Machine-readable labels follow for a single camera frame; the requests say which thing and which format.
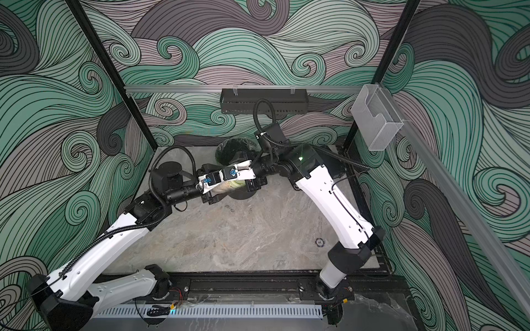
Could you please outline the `glass oatmeal jar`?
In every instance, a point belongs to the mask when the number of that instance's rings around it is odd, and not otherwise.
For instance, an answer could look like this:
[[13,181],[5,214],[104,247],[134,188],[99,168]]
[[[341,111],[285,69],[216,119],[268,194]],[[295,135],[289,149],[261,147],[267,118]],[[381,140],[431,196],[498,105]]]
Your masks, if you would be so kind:
[[230,193],[230,181],[224,181],[220,183],[219,185],[216,185],[212,190],[212,195],[219,194],[219,193]]

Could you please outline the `light green jar lid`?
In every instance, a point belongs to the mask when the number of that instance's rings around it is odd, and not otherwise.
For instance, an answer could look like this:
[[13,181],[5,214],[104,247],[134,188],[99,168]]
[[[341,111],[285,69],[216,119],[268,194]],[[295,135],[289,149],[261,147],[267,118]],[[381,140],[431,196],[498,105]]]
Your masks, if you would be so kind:
[[245,195],[248,193],[245,180],[230,181],[230,195]]

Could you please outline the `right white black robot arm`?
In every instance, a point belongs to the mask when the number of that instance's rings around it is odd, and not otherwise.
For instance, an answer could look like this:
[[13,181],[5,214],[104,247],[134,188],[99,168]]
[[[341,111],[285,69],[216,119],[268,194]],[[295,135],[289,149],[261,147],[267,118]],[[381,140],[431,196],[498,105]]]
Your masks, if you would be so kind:
[[338,293],[342,280],[363,267],[380,245],[385,231],[373,226],[350,204],[330,175],[317,148],[301,145],[272,157],[256,157],[249,168],[257,177],[279,174],[304,192],[319,208],[338,236],[328,251],[316,290],[325,299]]

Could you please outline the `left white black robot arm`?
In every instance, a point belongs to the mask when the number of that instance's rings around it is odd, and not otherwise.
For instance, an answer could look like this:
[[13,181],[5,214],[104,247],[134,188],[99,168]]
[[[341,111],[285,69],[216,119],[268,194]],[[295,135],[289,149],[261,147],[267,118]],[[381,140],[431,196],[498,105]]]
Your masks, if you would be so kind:
[[48,276],[37,274],[27,289],[30,300],[49,330],[81,330],[103,310],[142,297],[165,300],[171,293],[168,273],[151,264],[135,273],[96,282],[127,248],[171,215],[176,204],[198,197],[216,197],[219,189],[237,180],[254,179],[249,162],[220,167],[205,165],[182,179],[178,162],[165,162],[150,171],[149,189],[103,234]]

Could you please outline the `black trash bin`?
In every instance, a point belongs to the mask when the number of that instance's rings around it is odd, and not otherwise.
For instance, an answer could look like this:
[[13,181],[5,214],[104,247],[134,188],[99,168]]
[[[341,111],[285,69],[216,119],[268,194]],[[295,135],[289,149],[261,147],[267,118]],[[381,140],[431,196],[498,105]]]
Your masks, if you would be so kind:
[[[230,138],[222,142],[215,151],[215,160],[218,165],[228,166],[254,159],[258,156],[260,148],[256,142],[247,138]],[[254,196],[249,192],[245,181],[229,182],[228,196],[235,200],[246,200]]]

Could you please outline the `clear plastic bin liner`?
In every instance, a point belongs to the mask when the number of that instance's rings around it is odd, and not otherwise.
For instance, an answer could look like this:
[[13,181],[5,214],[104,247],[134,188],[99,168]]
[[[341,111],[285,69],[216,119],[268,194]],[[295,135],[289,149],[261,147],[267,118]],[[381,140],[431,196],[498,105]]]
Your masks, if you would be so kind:
[[237,164],[258,156],[261,147],[245,137],[232,137],[222,142],[215,150],[215,161],[219,165]]

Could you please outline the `black wall shelf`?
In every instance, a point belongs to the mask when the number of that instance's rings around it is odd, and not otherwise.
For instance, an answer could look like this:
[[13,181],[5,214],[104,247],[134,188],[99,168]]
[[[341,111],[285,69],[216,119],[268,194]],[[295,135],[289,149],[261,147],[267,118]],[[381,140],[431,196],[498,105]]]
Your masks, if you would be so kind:
[[280,88],[229,88],[223,89],[220,106],[224,114],[270,115],[274,110],[277,116],[286,114],[306,114],[309,109],[309,96],[304,89]]

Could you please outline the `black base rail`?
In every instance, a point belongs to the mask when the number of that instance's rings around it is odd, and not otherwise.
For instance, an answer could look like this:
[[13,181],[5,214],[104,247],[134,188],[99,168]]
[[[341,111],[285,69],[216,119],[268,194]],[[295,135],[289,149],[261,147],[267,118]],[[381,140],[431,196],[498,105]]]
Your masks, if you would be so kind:
[[346,277],[335,290],[317,284],[317,270],[262,272],[170,273],[167,301],[190,301],[199,295],[290,295],[315,303],[352,300],[354,295],[379,299],[384,295],[410,296],[402,277],[384,273],[354,274]]

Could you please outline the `clear acrylic wall holder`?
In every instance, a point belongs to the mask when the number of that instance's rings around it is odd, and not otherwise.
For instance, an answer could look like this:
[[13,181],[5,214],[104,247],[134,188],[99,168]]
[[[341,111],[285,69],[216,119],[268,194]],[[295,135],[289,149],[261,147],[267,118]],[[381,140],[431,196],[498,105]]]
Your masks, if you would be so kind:
[[362,87],[351,114],[369,151],[385,150],[403,126],[393,96],[378,84]]

